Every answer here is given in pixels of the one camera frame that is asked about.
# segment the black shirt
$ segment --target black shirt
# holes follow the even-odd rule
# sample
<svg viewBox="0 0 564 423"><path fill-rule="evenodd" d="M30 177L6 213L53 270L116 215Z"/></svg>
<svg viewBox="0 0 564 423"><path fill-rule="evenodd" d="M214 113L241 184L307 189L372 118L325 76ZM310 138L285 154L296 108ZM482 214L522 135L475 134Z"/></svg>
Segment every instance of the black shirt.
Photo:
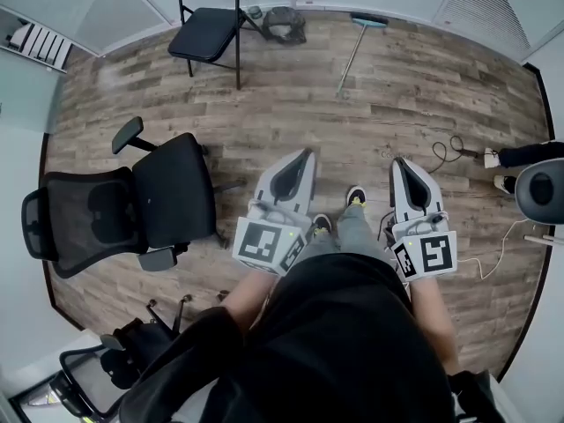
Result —
<svg viewBox="0 0 564 423"><path fill-rule="evenodd" d="M169 421L217 377L202 423L455 421L403 285L366 256L295 265L245 339L223 308L206 310L126 394L120 420Z"/></svg>

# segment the blue broom head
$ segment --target blue broom head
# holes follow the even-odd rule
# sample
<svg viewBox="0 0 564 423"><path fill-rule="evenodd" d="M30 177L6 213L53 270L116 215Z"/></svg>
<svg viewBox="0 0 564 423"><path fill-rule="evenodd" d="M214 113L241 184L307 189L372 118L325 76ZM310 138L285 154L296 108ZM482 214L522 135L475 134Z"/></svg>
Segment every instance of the blue broom head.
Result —
<svg viewBox="0 0 564 423"><path fill-rule="evenodd" d="M388 20L373 14L365 14L364 12L351 12L352 22L363 26L375 26L384 28L388 26Z"/></svg>

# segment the person's foot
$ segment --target person's foot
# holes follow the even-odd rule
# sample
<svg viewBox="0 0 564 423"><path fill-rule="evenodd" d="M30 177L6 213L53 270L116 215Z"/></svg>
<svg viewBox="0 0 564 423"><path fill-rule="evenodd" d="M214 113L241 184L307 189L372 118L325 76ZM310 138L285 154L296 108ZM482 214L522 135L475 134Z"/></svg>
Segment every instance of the person's foot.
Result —
<svg viewBox="0 0 564 423"><path fill-rule="evenodd" d="M515 177L510 177L507 175L495 175L493 177L493 185L495 186L495 188L500 189L506 194L513 194L506 185L507 180L515 180Z"/></svg>
<svg viewBox="0 0 564 423"><path fill-rule="evenodd" d="M314 218L314 236L317 236L318 234L323 234L323 233L327 233L330 234L331 233L331 220L329 219L329 216L324 215L324 214L318 214L317 216L315 216Z"/></svg>
<svg viewBox="0 0 564 423"><path fill-rule="evenodd" d="M367 206L367 193L362 187L356 185L349 189L349 193L346 195L346 206L350 205Z"/></svg>
<svg viewBox="0 0 564 423"><path fill-rule="evenodd" d="M487 147L484 150L484 167L498 167L500 165L500 156L494 149Z"/></svg>

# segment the broom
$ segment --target broom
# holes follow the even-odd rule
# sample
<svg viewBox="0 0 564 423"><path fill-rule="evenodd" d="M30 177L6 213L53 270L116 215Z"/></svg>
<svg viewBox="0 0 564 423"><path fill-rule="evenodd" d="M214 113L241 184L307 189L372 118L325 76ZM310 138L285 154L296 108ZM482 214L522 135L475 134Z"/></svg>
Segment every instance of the broom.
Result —
<svg viewBox="0 0 564 423"><path fill-rule="evenodd" d="M356 41L356 45L352 50L351 59L349 59L349 63L346 65L345 72L343 73L343 77L338 84L337 88L337 96L341 94L343 91L343 84L345 83L346 75L349 73L349 69L351 69L351 64L353 64L354 56L356 55L356 51L359 49L360 41L362 41L362 36L364 36L364 32L367 31L367 27L374 26L376 28L385 28L388 26L388 20L385 18L381 18L378 16L373 16L372 14L364 14L362 12L351 12L351 19L352 22L355 24L359 24L362 26L362 31L360 32L359 39Z"/></svg>

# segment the black bag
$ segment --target black bag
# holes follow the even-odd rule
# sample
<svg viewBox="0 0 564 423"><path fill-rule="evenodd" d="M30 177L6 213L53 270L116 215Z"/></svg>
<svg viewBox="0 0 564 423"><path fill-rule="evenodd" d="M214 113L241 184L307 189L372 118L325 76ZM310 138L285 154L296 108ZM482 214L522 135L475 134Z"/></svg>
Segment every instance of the black bag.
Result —
<svg viewBox="0 0 564 423"><path fill-rule="evenodd" d="M306 42L303 27L306 20L293 8L277 6L266 13L263 20L263 33L267 39L275 39L280 44L297 45Z"/></svg>

